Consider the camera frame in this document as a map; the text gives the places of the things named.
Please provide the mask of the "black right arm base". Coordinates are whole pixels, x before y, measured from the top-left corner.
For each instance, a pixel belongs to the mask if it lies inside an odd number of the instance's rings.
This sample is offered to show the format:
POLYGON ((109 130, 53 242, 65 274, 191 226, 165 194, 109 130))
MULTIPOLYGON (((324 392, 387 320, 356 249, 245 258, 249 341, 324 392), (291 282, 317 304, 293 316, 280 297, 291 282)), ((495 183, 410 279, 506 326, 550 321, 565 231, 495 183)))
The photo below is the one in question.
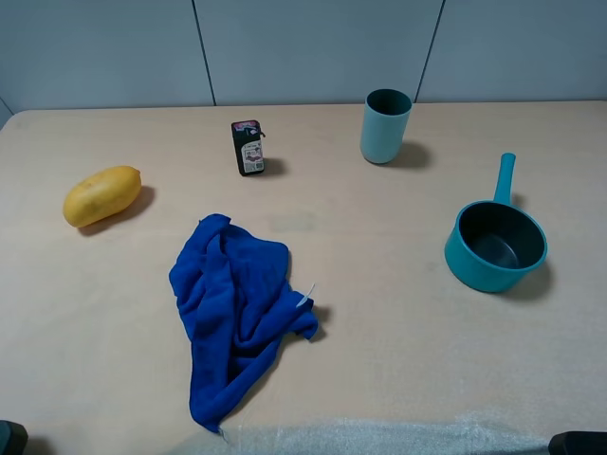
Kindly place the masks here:
POLYGON ((607 455, 607 432, 567 431, 553 436, 550 455, 607 455))

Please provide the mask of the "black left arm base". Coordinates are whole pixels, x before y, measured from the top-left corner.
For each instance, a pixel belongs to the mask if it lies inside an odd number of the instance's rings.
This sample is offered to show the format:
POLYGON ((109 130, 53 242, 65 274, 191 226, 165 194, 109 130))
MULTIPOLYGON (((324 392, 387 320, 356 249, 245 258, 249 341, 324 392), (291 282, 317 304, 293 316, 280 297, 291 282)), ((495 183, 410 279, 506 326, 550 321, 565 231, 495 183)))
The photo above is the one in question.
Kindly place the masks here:
POLYGON ((28 442, 28 432, 17 423, 0 421, 0 455, 22 455, 28 442))

